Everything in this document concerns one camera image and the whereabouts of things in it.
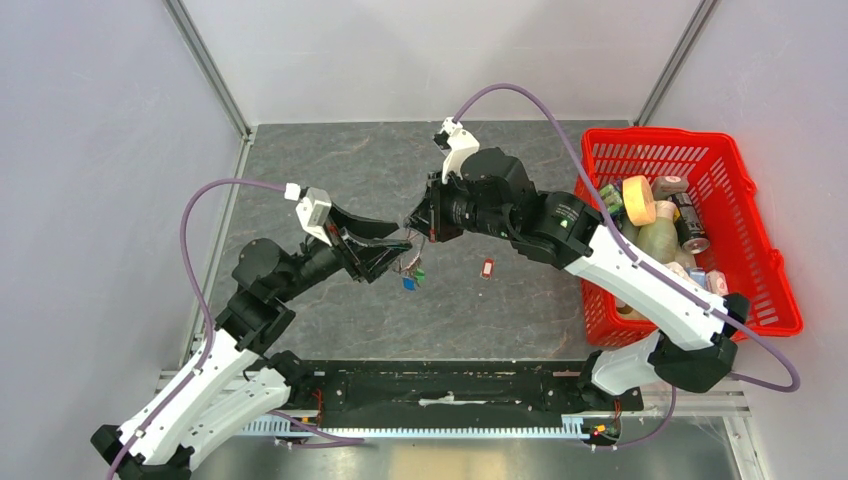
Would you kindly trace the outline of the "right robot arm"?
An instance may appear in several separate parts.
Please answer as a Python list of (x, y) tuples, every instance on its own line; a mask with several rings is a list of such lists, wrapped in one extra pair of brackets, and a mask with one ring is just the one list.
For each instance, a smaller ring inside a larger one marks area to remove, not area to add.
[(470, 155), (455, 171), (430, 173), (405, 225), (433, 243), (464, 233), (507, 240), (527, 259), (601, 287), (652, 322), (647, 337), (587, 359), (577, 395), (588, 408), (656, 381), (704, 393), (732, 369), (734, 329), (719, 317), (743, 321), (744, 296), (718, 296), (674, 274), (576, 195), (537, 190), (523, 163), (499, 148)]

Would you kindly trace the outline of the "blue key tag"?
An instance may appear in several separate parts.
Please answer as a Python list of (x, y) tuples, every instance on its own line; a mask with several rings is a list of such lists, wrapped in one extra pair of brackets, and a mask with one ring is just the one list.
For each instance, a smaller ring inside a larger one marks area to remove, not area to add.
[(417, 283), (413, 278), (403, 277), (402, 278), (403, 287), (409, 291), (415, 291), (417, 288)]

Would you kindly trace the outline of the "red key tag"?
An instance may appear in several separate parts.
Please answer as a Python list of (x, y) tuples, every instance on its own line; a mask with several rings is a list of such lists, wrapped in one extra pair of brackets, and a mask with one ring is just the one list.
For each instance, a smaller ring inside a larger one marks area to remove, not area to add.
[(480, 276), (483, 279), (490, 279), (493, 274), (495, 262), (491, 258), (487, 258), (482, 265)]

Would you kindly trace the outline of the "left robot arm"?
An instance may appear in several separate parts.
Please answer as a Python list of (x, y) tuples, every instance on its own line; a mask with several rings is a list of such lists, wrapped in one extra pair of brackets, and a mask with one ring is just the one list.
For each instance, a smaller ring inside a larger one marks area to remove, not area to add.
[(295, 253), (268, 238), (245, 245), (232, 272), (237, 290), (190, 363), (131, 419), (95, 431), (91, 443), (112, 474), (188, 479), (250, 422), (311, 401), (314, 383), (302, 361), (290, 351), (266, 354), (295, 318), (287, 302), (339, 271), (372, 283), (412, 247), (395, 237), (394, 222), (335, 206), (317, 218)]

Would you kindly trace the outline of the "metal keyring with keys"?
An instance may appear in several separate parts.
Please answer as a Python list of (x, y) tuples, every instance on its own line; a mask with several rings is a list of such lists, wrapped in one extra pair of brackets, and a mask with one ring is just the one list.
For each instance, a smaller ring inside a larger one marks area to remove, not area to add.
[(417, 268), (423, 269), (423, 251), (428, 243), (421, 234), (410, 229), (406, 230), (406, 239), (411, 243), (412, 248), (398, 258), (392, 267), (392, 271), (400, 277), (401, 284), (403, 277), (413, 278), (413, 272)]

